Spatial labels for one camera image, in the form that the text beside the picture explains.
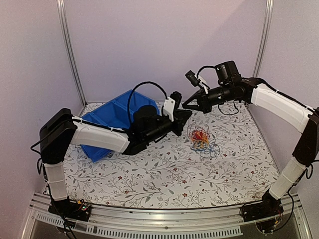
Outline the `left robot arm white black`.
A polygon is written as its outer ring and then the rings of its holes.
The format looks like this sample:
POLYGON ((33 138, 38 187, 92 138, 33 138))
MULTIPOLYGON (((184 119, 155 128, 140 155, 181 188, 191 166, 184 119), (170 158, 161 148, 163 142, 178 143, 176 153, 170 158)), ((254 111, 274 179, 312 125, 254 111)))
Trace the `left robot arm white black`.
POLYGON ((140 107, 133 115, 128 115, 128 129, 85 121, 74 116, 68 108, 62 108, 56 113, 40 129, 39 141, 30 147, 31 151, 40 156, 56 210, 63 216, 70 216, 74 212, 74 205, 69 202, 63 169, 69 145, 87 145, 124 155, 136 155, 152 141, 158 142, 170 132, 181 136, 192 112, 181 110, 180 101, 181 94, 173 92, 170 96, 165 95, 160 114, 152 105, 140 107))

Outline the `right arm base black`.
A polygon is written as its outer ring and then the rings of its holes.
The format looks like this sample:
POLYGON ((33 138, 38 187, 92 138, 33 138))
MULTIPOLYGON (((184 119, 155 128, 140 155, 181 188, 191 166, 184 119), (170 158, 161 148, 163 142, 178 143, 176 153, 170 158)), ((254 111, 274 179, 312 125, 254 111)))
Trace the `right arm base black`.
POLYGON ((239 215, 244 222, 261 220, 271 217, 269 220, 260 221, 256 224, 257 229, 264 233, 272 233, 279 225, 283 216, 283 206, 280 199, 275 199, 267 190, 259 203, 244 204, 239 211, 239 215))

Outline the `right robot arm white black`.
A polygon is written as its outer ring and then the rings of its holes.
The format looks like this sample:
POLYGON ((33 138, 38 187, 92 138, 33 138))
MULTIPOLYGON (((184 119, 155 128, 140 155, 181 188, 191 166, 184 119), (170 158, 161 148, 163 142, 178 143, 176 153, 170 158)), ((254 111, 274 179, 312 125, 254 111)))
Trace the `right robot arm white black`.
POLYGON ((199 87, 183 103, 183 108, 209 113, 213 106, 238 101, 262 108, 292 127, 300 138, 277 180, 263 195, 258 213, 268 217, 279 201, 305 175, 319 153, 319 111, 276 90, 259 77, 243 77, 234 61, 206 65, 185 77, 199 87))

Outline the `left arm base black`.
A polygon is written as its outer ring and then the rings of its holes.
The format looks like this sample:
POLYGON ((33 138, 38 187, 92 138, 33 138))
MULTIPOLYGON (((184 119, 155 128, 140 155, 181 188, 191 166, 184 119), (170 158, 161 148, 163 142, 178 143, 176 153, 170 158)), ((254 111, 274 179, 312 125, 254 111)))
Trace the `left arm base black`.
POLYGON ((83 199, 79 201, 70 201, 69 198, 65 200, 51 200, 48 211, 63 218, 75 219, 87 222, 89 221, 92 210, 92 203, 85 202, 83 199))

